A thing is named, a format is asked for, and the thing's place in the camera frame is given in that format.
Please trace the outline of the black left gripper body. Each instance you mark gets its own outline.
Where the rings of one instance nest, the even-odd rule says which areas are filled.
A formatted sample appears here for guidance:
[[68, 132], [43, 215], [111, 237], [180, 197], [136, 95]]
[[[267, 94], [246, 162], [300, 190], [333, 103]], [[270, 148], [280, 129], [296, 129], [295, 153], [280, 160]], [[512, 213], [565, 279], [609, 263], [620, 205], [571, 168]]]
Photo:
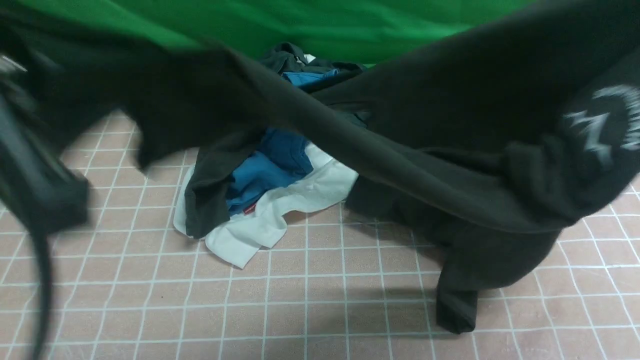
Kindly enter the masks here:
[[26, 230], [39, 236], [86, 226], [90, 186], [55, 157], [30, 126], [29, 95], [1, 78], [1, 200]]

